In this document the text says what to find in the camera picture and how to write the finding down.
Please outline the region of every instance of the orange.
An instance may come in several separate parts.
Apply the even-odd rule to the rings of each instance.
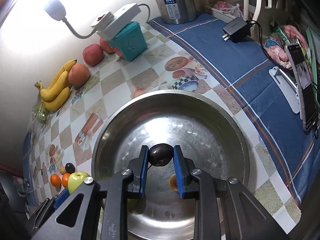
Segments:
[[[63,185],[63,187],[68,187],[69,176],[70,176],[70,173],[63,174],[63,176],[62,176],[62,185]]]
[[[50,182],[51,182],[52,186],[59,187],[61,184],[61,179],[57,174],[52,174],[50,176]]]
[[[175,174],[170,177],[169,186],[173,191],[178,191],[177,178]]]

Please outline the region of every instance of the blue tablecloth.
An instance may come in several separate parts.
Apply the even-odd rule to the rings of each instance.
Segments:
[[[250,38],[224,41],[225,23],[208,14],[179,25],[148,22],[196,58],[233,96],[255,125],[291,195],[299,204],[320,168],[320,138],[304,132],[268,71],[273,64]]]

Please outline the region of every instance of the banana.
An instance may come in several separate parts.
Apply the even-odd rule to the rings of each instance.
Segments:
[[[62,89],[64,89],[67,85],[68,85],[68,71],[65,70],[51,89],[43,88],[42,81],[37,82],[35,84],[35,87],[37,87],[40,90],[40,95],[42,100],[46,102],[50,102],[54,100],[60,94]]]
[[[44,106],[44,108],[46,110],[55,112],[69,98],[70,94],[71,94],[70,88],[66,87],[60,92],[60,94],[57,96],[57,98],[55,100],[53,100],[52,102],[45,102],[42,100],[42,105]]]
[[[54,79],[52,80],[51,84],[47,87],[48,90],[50,90],[54,84],[58,81],[59,77],[61,76],[61,74],[67,70],[68,72],[70,72],[71,68],[77,63],[77,60],[69,60],[67,63],[65,63],[65,65],[59,70],[59,72],[56,74],[56,76],[54,77]]]

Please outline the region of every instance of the thermos label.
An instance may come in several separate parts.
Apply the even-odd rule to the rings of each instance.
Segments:
[[[170,19],[180,19],[179,8],[176,0],[164,0]]]

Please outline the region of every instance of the black charger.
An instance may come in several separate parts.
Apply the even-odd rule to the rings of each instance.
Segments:
[[[233,42],[241,41],[245,36],[250,36],[250,25],[241,18],[235,18],[228,24],[222,27],[225,35],[222,38],[227,41],[231,40]]]

